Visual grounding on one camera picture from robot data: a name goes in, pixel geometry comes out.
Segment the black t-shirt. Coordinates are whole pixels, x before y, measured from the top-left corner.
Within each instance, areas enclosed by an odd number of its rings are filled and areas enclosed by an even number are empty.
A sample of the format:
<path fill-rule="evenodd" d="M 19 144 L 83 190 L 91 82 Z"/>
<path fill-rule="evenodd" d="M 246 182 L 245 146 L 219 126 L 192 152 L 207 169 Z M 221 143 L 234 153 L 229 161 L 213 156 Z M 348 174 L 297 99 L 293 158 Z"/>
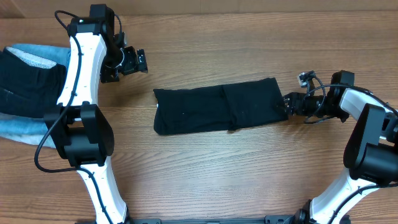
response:
<path fill-rule="evenodd" d="M 275 78 L 191 90 L 155 89 L 159 135 L 235 131 L 288 120 Z"/>

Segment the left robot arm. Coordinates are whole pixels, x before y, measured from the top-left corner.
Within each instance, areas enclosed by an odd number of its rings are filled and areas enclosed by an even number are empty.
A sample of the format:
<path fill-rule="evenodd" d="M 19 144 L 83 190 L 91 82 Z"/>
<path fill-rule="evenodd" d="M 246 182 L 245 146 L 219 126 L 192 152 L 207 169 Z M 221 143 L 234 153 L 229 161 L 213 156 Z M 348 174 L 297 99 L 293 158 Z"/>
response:
<path fill-rule="evenodd" d="M 119 193 L 111 165 L 114 134 L 98 106 L 100 83 L 119 81 L 119 75 L 148 71 L 144 50 L 127 46 L 115 26 L 121 20 L 105 4 L 92 4 L 87 17 L 72 16 L 64 28 L 70 38 L 70 62 L 56 105 L 44 114 L 57 152 L 83 179 L 96 212 L 95 223 L 132 223 Z"/>

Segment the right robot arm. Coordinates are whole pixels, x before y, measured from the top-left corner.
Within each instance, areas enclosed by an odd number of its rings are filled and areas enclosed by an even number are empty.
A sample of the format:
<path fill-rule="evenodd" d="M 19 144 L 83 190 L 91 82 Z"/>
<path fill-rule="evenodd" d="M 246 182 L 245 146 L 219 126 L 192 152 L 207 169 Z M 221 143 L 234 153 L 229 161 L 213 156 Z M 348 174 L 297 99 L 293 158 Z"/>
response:
<path fill-rule="evenodd" d="M 354 74 L 341 70 L 331 83 L 320 83 L 314 71 L 298 76 L 306 93 L 284 96 L 288 114 L 305 117 L 305 124 L 352 117 L 356 125 L 343 155 L 344 169 L 319 196 L 293 215 L 266 218 L 266 223 L 350 223 L 348 212 L 365 196 L 397 187 L 397 110 L 371 91 L 354 85 Z"/>

